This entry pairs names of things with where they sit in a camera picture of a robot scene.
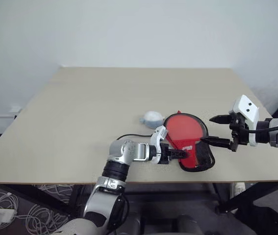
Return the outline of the red black mesh paddle case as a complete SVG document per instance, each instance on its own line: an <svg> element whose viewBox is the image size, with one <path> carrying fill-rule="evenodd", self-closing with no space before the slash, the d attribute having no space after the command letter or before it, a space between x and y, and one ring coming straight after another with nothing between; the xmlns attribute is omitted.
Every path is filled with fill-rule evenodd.
<svg viewBox="0 0 278 235"><path fill-rule="evenodd" d="M212 168L215 165L215 158L211 152L209 145L201 141L202 137L208 136L208 129L205 123L195 115L178 112L168 116L164 121L164 126L168 130L166 140L171 145L171 141L196 139L199 142L196 144L196 156L198 166L194 169L182 170L187 172L202 172Z"/></svg>

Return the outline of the red table tennis paddle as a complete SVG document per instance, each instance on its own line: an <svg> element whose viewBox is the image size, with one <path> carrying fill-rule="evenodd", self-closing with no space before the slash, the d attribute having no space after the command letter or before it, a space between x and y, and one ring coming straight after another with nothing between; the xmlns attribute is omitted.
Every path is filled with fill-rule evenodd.
<svg viewBox="0 0 278 235"><path fill-rule="evenodd" d="M199 141L196 139L171 141L171 146L173 148L183 150L187 154L186 158L179 160L179 163L182 165L182 168L190 170L198 166L199 163L196 156L196 144L198 142Z"/></svg>

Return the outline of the white power strip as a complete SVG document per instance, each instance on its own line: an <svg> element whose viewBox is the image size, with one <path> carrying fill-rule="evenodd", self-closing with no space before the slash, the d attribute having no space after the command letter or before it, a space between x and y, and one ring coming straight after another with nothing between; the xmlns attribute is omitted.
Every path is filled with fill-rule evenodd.
<svg viewBox="0 0 278 235"><path fill-rule="evenodd" d="M230 199L241 194L246 190L246 185L244 182L237 182L230 184Z"/></svg>

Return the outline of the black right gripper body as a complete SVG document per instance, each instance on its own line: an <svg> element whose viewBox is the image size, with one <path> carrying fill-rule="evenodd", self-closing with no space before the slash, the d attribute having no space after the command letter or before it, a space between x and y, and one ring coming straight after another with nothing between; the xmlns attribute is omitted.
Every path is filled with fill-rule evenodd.
<svg viewBox="0 0 278 235"><path fill-rule="evenodd" d="M247 145L249 143L249 129L243 115L230 115L230 117L229 128L231 129L231 136L233 138L230 144L230 150L236 152L238 145Z"/></svg>

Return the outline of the white power adapter box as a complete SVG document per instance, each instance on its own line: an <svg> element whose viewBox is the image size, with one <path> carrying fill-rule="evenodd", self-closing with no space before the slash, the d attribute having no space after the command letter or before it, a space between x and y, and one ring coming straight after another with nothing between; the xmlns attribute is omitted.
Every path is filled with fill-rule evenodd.
<svg viewBox="0 0 278 235"><path fill-rule="evenodd" d="M13 221L17 211L15 209L1 209L0 208L0 225L9 224Z"/></svg>

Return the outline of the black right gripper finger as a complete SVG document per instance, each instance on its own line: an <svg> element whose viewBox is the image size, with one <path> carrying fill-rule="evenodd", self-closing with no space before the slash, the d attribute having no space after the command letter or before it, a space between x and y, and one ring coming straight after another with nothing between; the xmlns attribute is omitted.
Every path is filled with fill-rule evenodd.
<svg viewBox="0 0 278 235"><path fill-rule="evenodd" d="M231 145L230 139L224 139L219 137L202 137L201 141L215 147L230 147Z"/></svg>
<svg viewBox="0 0 278 235"><path fill-rule="evenodd" d="M230 124L232 122L231 115L216 115L209 119L210 122L214 122L217 124Z"/></svg>

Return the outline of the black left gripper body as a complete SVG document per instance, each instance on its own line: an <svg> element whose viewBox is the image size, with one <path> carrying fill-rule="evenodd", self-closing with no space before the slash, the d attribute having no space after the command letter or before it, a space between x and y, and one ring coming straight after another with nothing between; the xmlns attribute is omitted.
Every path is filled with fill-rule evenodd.
<svg viewBox="0 0 278 235"><path fill-rule="evenodd" d="M168 165L169 162L171 161L171 152L170 152L169 145L166 143L161 143L160 148L161 148L161 157L159 160L159 164Z"/></svg>

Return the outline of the grey white rounded lump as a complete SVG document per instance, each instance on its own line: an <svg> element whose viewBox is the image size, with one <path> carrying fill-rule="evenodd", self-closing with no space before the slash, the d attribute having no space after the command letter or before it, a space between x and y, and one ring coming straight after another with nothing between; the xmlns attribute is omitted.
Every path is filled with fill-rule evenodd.
<svg viewBox="0 0 278 235"><path fill-rule="evenodd" d="M148 111L139 120L146 127L150 129L156 129L157 127L163 125L164 117L159 112Z"/></svg>

